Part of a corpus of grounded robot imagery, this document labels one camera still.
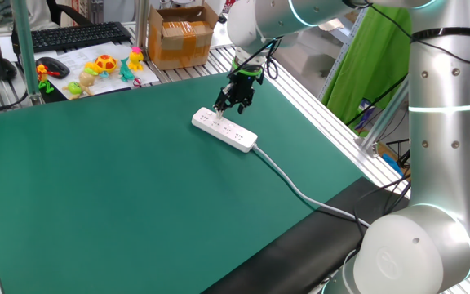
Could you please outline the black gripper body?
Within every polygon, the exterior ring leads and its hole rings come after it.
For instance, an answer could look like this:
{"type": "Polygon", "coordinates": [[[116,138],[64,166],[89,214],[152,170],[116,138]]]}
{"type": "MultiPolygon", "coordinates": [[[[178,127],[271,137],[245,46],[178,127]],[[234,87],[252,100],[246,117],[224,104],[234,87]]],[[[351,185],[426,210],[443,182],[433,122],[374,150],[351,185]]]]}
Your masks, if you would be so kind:
{"type": "Polygon", "coordinates": [[[229,104],[251,104],[255,89],[254,82],[262,84],[264,75],[246,75],[244,73],[236,73],[230,78],[230,83],[223,89],[227,96],[229,104]]]}

